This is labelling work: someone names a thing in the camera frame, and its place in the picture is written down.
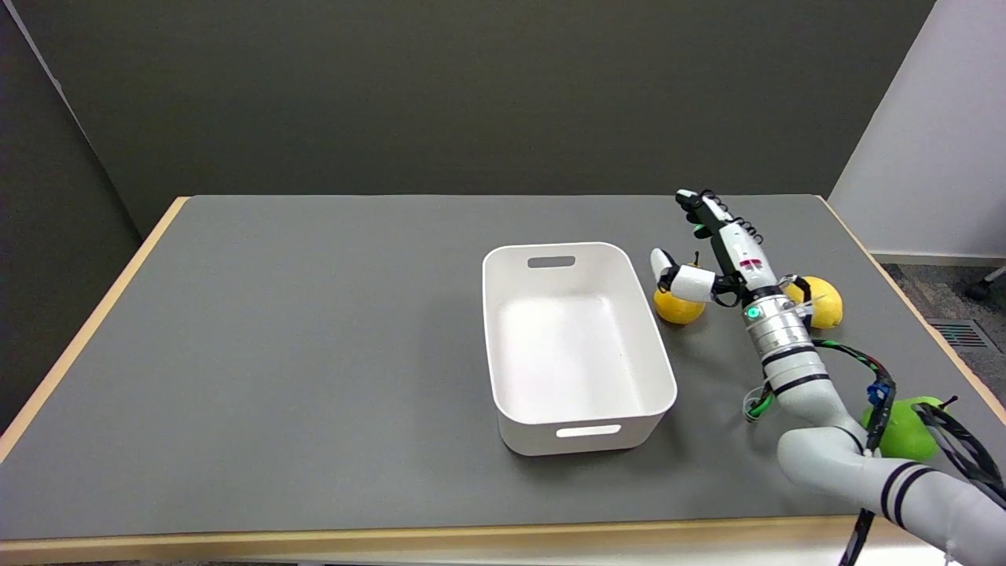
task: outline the wooden table edge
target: wooden table edge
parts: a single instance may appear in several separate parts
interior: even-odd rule
[[[126,287],[129,286],[129,281],[133,279],[133,275],[140,269],[140,265],[143,264],[147,255],[150,254],[150,250],[157,244],[157,240],[164,234],[164,231],[168,228],[171,220],[175,218],[178,214],[178,210],[181,209],[182,205],[185,204],[185,201],[188,200],[188,196],[180,196],[175,198],[175,200],[171,203],[171,206],[169,206],[167,211],[164,212],[164,215],[161,216],[161,219],[157,222],[157,225],[154,226],[150,235],[147,236],[147,238],[140,245],[140,248],[133,254],[133,258],[126,263],[126,268],[119,273],[119,276],[116,278],[116,281],[113,282],[112,288],[109,289],[109,292],[105,294],[101,303],[99,303],[98,307],[95,308],[95,311],[92,312],[91,317],[88,318],[88,321],[85,322],[83,326],[80,327],[80,330],[77,331],[73,340],[70,341],[62,355],[60,355],[59,359],[56,360],[56,363],[52,365],[48,374],[46,374],[45,378],[42,379],[42,383],[38,384],[34,393],[32,393],[31,397],[28,398],[27,403],[24,404],[24,407],[21,408],[21,410],[17,413],[17,416],[14,417],[14,420],[11,421],[10,425],[7,427],[7,430],[4,431],[2,436],[0,436],[0,463],[3,463],[3,461],[7,458],[7,455],[10,454],[14,445],[17,444],[21,435],[24,434],[28,425],[31,424],[32,419],[35,418],[35,415],[38,414],[42,405],[48,400],[49,395],[52,395],[56,386],[58,386],[59,382],[62,381],[63,376],[66,375],[66,371],[69,370],[69,367],[76,360],[80,351],[82,351],[83,347],[88,345],[91,337],[95,336],[95,332],[98,331],[98,328],[101,327],[105,318],[109,315],[109,312],[112,311],[116,302],[119,301],[123,292],[126,291]]]
[[[968,368],[939,333],[923,319],[893,278],[866,250],[858,237],[828,202],[825,207],[870,258],[887,285],[897,294],[930,336],[964,375],[992,411],[1006,424],[1006,409]],[[62,356],[42,380],[7,431],[0,436],[0,463],[10,453],[42,404],[59,384],[80,351],[94,336],[129,281],[150,254],[188,197],[179,197],[158,221],[109,293],[76,334]],[[195,559],[213,557],[270,556],[290,554],[370,552],[417,549],[527,547],[556,545],[625,545],[642,543],[720,543],[734,541],[834,542],[848,537],[854,518],[785,517],[730,520],[655,521],[588,525],[522,525],[432,529],[371,529],[352,531],[201,533],[151,536],[81,537],[0,541],[0,565],[52,562],[91,562],[142,559]],[[910,542],[911,535],[886,522],[874,526],[871,540]]]

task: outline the green apple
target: green apple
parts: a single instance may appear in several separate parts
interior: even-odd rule
[[[943,403],[935,397],[912,397],[911,399],[895,400],[890,408],[890,420],[880,438],[880,453],[888,458],[906,458],[918,462],[926,461],[940,450],[937,441],[933,439],[918,415],[911,410],[915,403],[940,405]],[[860,421],[865,427],[873,413],[873,407],[867,407]]]

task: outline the gray wall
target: gray wall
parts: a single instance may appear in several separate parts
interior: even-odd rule
[[[141,230],[189,193],[827,194],[933,0],[14,0]]]
[[[112,184],[0,7],[0,430],[138,246]]]

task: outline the black stripe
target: black stripe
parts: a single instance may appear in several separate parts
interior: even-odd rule
[[[894,482],[897,478],[901,476],[901,473],[908,469],[911,466],[921,465],[918,462],[904,462],[903,464],[894,468],[894,471],[890,473],[887,477],[887,481],[883,483],[883,490],[880,491],[880,511],[883,513],[884,519],[890,521],[890,514],[887,513],[887,496],[890,495],[890,489],[894,486]]]
[[[904,523],[901,523],[901,502],[904,501],[904,497],[908,495],[908,488],[918,480],[919,478],[926,476],[931,471],[936,471],[932,467],[924,467],[923,469],[916,469],[911,473],[911,476],[904,479],[904,483],[901,487],[897,489],[897,496],[894,497],[894,523],[904,529]]]
[[[845,430],[844,428],[842,428],[840,426],[836,426],[836,427],[832,427],[832,428],[837,428],[838,430],[841,430],[842,432],[848,434],[849,438],[851,438],[852,441],[856,443],[856,448],[859,448],[859,455],[860,456],[863,455],[863,452],[864,452],[864,450],[863,450],[863,444],[859,441],[858,438],[856,438],[855,434],[852,434],[851,432]]]
[[[813,376],[804,376],[799,380],[793,380],[792,382],[781,387],[773,387],[772,390],[776,393],[776,397],[779,397],[780,395],[783,394],[784,391],[790,391],[791,389],[797,386],[811,382],[818,382],[821,380],[830,380],[830,379],[831,378],[828,377],[828,374],[814,374]]]
[[[800,348],[787,350],[786,352],[780,352],[779,354],[773,354],[769,358],[766,358],[765,360],[762,361],[762,367],[765,368],[766,366],[772,364],[773,362],[779,362],[784,358],[789,358],[790,356],[793,356],[795,354],[801,354],[804,352],[817,352],[817,349],[812,346],[802,346]]]

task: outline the lemon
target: lemon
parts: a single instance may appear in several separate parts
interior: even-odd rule
[[[811,327],[815,329],[838,327],[842,322],[842,296],[838,295],[838,290],[820,276],[807,275],[804,279],[811,287],[811,300],[814,305]],[[804,293],[796,286],[787,287],[786,295],[798,304],[804,303]]]
[[[657,292],[653,295],[653,306],[657,316],[674,325],[693,323],[705,311],[705,304],[695,304],[679,300],[669,292]]]

